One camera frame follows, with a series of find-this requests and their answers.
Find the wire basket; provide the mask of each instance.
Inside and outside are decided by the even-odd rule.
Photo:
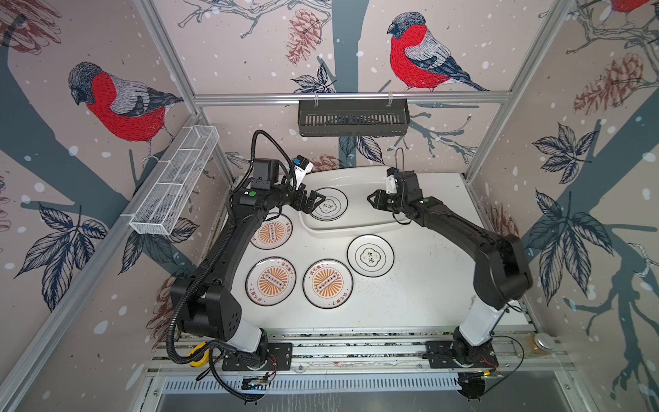
[[[402,136],[410,112],[406,99],[301,100],[297,124],[304,137]]]
[[[190,128],[130,220],[137,233],[171,234],[218,140],[213,126]]]

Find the yellow object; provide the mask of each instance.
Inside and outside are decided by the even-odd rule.
[[[202,343],[198,344],[190,353],[188,353],[188,356],[193,354],[194,351],[196,351],[200,347],[204,346],[205,344],[206,344],[206,342],[202,342]],[[190,362],[190,366],[198,368],[198,367],[204,366],[206,363],[208,363],[208,351],[206,351],[206,353],[204,354],[204,357],[202,357],[199,361]]]

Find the plate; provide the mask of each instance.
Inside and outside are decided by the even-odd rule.
[[[266,220],[276,215],[276,213],[269,213]],[[252,236],[252,245],[259,249],[274,249],[286,243],[292,232],[291,220],[286,215],[280,214],[277,219],[261,223],[261,227]]]
[[[322,309],[333,309],[345,303],[353,292],[353,275],[338,260],[319,260],[304,274],[304,296]]]
[[[288,260],[267,258],[250,270],[245,279],[245,291],[257,305],[272,306],[291,294],[295,280],[295,269]]]
[[[363,235],[348,246],[350,267],[358,274],[371,278],[387,273],[393,266],[393,258],[391,245],[380,236]]]
[[[340,218],[348,208],[348,198],[339,189],[324,187],[316,190],[317,193],[326,197],[311,216],[318,220],[332,221]]]

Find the gray hanging basket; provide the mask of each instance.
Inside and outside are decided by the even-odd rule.
[[[297,124],[304,137],[402,136],[410,112],[406,99],[301,100]]]

